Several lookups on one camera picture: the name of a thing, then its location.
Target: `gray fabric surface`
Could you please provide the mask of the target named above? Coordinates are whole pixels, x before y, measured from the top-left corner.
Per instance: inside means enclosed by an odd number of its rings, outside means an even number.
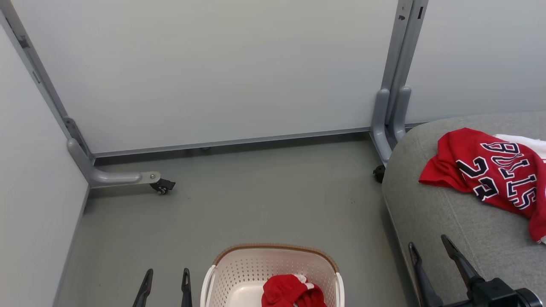
[[[448,235],[486,279],[502,278],[546,299],[546,245],[531,240],[528,220],[480,202],[474,195],[422,185],[419,176],[445,133],[468,127],[488,134],[546,140],[546,112],[456,117],[418,126],[390,158],[383,194],[408,268],[414,242],[444,303],[466,299],[466,288],[440,239]]]

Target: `white partition panel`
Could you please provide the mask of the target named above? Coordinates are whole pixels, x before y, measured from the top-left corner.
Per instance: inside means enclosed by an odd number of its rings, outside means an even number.
[[[397,0],[12,0],[94,153],[368,127]]]
[[[545,11],[544,0],[431,0],[406,122],[546,110]]]
[[[0,23],[0,305],[52,306],[87,182]]]

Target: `black caster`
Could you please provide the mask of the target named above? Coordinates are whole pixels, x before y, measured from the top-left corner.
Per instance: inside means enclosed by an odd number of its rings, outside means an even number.
[[[156,190],[158,194],[163,195],[172,190],[175,184],[176,182],[166,179],[159,179],[156,183],[150,184],[150,186],[152,189]]]
[[[376,167],[376,169],[373,170],[373,176],[377,182],[382,183],[383,176],[385,176],[385,166],[381,164],[380,166]]]

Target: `couch seam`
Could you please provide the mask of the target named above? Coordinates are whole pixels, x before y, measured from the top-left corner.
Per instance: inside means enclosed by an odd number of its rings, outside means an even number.
[[[419,150],[421,151],[421,154],[423,155],[423,159],[425,161],[427,161],[425,152],[423,151],[423,147],[421,145],[421,139],[419,137],[420,136],[420,131],[417,131],[416,135],[417,135],[417,143],[419,144]],[[479,261],[476,259],[476,256],[474,255],[474,250],[472,249],[472,247],[470,246],[470,243],[468,242],[468,238],[466,237],[466,235],[462,231],[461,223],[459,222],[459,219],[457,219],[457,215],[455,214],[455,211],[453,210],[453,206],[452,206],[451,202],[449,201],[449,199],[447,198],[445,191],[440,190],[439,192],[440,192],[441,197],[444,199],[444,201],[449,206],[449,212],[451,213],[451,216],[453,217],[453,220],[455,221],[455,223],[457,225],[457,231],[459,232],[459,234],[461,235],[461,237],[465,241],[465,245],[466,245],[467,249],[469,250],[470,255],[471,255],[472,259],[474,260],[476,266],[478,267],[478,272],[480,273],[480,275],[482,277],[486,278],[484,276],[484,274],[483,274],[483,270],[482,270],[481,265],[479,264]]]

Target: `laundry basket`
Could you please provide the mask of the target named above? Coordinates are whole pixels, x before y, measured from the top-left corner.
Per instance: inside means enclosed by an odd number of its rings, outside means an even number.
[[[324,252],[281,244],[236,245],[223,251],[205,275],[200,307],[261,307],[272,276],[302,274],[319,286],[327,307],[345,307],[343,280]]]

